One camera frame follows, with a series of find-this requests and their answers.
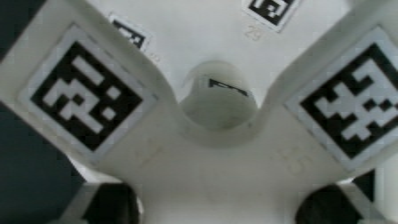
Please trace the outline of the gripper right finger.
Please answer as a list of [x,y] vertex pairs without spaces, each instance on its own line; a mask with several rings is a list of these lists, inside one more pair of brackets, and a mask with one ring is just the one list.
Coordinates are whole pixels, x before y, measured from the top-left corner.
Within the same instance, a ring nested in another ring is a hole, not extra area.
[[294,224],[394,224],[373,202],[374,180],[339,181],[305,196]]

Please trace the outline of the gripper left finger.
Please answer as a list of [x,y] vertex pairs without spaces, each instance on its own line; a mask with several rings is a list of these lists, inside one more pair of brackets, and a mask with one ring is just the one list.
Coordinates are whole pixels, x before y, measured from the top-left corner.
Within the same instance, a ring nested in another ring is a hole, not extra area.
[[56,224],[140,224],[136,194],[124,183],[85,183]]

